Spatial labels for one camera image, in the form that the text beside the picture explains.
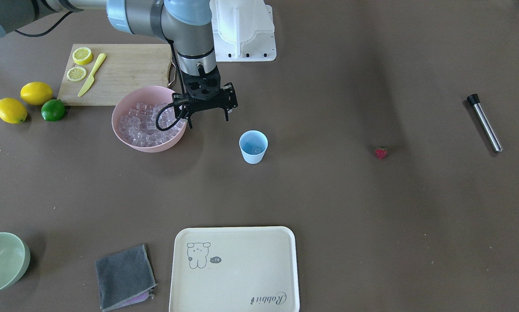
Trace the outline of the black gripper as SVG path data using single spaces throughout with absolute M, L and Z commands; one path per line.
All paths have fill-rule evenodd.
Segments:
M 232 83 L 220 85 L 218 69 L 204 76 L 193 76 L 179 71 L 184 91 L 172 95 L 172 105 L 177 117 L 186 117 L 188 127 L 192 130 L 191 116 L 196 112 L 220 108 L 224 110 L 225 121 L 229 121 L 229 113 L 237 108 L 237 95 Z

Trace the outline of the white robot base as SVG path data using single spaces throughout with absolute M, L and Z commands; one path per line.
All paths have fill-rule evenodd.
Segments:
M 277 57 L 273 9 L 263 0 L 212 0 L 217 62 L 270 62 Z

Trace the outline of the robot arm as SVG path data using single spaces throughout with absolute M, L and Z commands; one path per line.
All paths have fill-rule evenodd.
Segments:
M 220 81 L 208 0 L 0 0 L 0 38 L 44 16 L 84 10 L 105 10 L 115 29 L 170 45 L 181 85 L 171 104 L 177 119 L 215 108 L 228 119 L 238 106 L 232 83 Z

